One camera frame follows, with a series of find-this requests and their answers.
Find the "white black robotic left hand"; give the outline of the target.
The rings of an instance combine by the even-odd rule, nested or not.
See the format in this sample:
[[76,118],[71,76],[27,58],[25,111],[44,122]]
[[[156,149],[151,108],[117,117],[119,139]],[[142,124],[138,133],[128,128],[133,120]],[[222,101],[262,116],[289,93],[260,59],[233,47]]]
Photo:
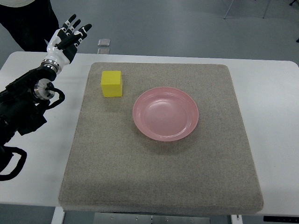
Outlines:
[[86,24],[76,29],[80,23],[81,20],[76,20],[76,15],[74,14],[60,29],[55,31],[47,46],[45,59],[55,61],[60,67],[68,65],[73,61],[79,45],[87,37],[87,32],[92,28],[91,24]]

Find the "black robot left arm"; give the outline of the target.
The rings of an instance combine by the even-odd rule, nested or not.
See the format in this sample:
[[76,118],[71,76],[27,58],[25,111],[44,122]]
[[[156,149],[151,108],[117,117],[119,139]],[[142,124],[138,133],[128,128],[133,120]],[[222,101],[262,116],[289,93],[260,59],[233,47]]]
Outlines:
[[46,110],[65,100],[64,93],[52,83],[61,70],[57,62],[45,59],[38,68],[14,80],[0,93],[1,146],[16,132],[25,135],[36,131],[47,122]]

